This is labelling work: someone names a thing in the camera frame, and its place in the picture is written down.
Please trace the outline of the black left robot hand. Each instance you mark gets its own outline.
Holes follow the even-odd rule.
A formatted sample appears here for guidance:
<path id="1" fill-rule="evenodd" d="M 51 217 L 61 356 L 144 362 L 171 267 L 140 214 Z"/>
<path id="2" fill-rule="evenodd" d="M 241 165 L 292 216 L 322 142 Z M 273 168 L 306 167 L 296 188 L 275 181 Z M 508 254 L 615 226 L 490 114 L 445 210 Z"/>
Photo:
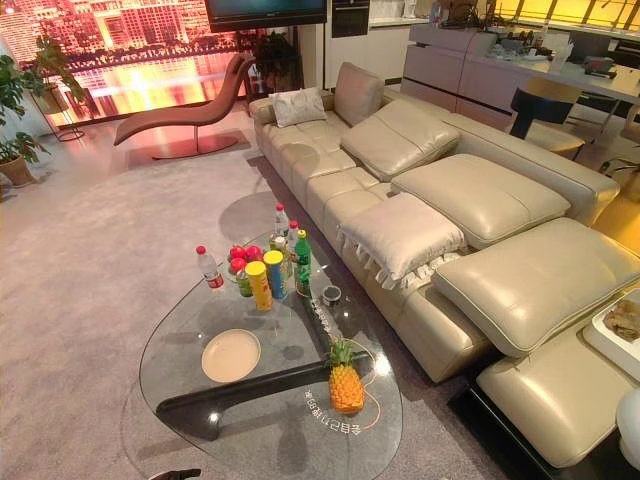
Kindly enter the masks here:
<path id="1" fill-rule="evenodd" d="M 201 475 L 199 468 L 169 470 L 156 473 L 148 478 L 148 480 L 186 480 L 189 478 L 197 478 Z"/>

